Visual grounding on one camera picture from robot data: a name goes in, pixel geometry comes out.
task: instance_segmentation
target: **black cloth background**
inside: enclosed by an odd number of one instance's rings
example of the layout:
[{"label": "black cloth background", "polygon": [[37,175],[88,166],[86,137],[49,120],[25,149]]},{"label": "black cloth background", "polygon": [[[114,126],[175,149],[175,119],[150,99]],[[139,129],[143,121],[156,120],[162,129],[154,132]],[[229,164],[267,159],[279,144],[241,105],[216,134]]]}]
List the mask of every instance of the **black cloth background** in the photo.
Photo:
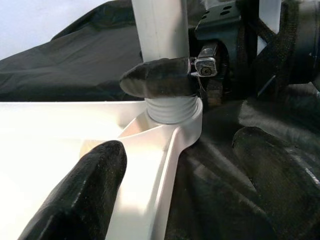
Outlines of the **black cloth background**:
[{"label": "black cloth background", "polygon": [[[200,1],[188,1],[190,29],[204,12]],[[107,2],[52,41],[1,60],[0,101],[137,100],[121,90],[119,78],[141,62],[130,1]],[[294,239],[279,233],[264,192],[246,170],[241,146],[233,146],[233,141],[241,128],[259,127],[303,152],[300,161],[312,165],[311,172],[319,179],[319,102],[312,85],[292,85],[276,102],[229,100],[204,113],[200,139],[179,157],[165,239]],[[256,142],[250,134],[244,138],[249,145]],[[270,151],[259,149],[261,156]],[[272,178],[269,184],[281,184],[278,181]],[[271,201],[285,202],[282,196],[278,192]]]}]

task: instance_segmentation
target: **metal screw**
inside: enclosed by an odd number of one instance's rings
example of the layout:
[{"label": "metal screw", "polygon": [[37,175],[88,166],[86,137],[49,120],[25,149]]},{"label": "metal screw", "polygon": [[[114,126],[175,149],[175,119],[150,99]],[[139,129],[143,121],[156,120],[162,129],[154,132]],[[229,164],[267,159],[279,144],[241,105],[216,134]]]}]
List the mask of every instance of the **metal screw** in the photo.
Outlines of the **metal screw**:
[{"label": "metal screw", "polygon": [[209,67],[205,66],[205,67],[201,68],[200,73],[202,76],[210,76],[212,74],[212,71]]}]

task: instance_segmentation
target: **white wall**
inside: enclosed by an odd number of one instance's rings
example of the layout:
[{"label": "white wall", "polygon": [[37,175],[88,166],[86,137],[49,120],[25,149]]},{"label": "white wall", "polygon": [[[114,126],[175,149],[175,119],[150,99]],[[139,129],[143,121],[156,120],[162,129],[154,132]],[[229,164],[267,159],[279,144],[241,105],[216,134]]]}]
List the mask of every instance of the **white wall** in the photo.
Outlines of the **white wall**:
[{"label": "white wall", "polygon": [[0,0],[0,60],[44,44],[109,0]]}]

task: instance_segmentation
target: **black gloved finger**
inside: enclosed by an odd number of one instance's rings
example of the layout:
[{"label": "black gloved finger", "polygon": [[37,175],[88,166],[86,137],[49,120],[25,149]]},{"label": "black gloved finger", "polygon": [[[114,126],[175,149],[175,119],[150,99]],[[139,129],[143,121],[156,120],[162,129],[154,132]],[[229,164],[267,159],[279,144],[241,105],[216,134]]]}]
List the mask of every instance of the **black gloved finger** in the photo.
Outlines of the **black gloved finger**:
[{"label": "black gloved finger", "polygon": [[319,239],[319,159],[257,127],[239,130],[233,138],[233,150],[254,184],[278,238]]},{"label": "black gloved finger", "polygon": [[52,190],[19,240],[104,240],[126,167],[121,142],[95,147]]},{"label": "black gloved finger", "polygon": [[144,62],[122,75],[120,87],[129,95],[147,99],[193,96],[197,86],[190,68],[188,57]]}]

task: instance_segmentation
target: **white threaded connector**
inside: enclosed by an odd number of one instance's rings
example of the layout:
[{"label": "white threaded connector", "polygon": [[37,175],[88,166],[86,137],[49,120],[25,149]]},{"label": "white threaded connector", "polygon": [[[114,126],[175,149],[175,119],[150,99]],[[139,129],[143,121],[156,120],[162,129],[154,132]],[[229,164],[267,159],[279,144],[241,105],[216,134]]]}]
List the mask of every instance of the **white threaded connector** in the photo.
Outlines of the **white threaded connector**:
[{"label": "white threaded connector", "polygon": [[197,111],[196,96],[145,99],[147,113],[161,124],[178,124],[190,119]]}]

